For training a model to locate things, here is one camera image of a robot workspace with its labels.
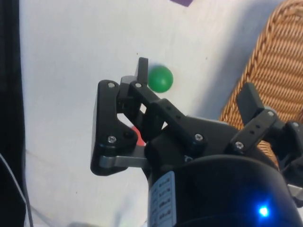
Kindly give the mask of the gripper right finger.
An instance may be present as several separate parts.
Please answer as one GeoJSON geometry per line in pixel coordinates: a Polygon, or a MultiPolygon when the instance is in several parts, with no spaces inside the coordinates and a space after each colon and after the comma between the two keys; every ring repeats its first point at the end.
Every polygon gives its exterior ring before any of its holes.
{"type": "Polygon", "coordinates": [[[303,125],[283,122],[266,108],[252,83],[245,83],[236,96],[244,127],[232,138],[231,150],[240,155],[251,152],[263,140],[270,144],[295,203],[303,201],[303,125]]]}

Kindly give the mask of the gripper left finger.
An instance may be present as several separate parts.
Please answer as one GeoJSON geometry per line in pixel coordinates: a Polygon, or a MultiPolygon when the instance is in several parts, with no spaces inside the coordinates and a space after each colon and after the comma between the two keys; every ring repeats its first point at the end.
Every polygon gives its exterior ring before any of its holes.
{"type": "Polygon", "coordinates": [[[141,57],[133,76],[98,83],[90,164],[96,175],[176,166],[200,156],[207,145],[201,120],[183,115],[148,88],[148,66],[141,57]]]}

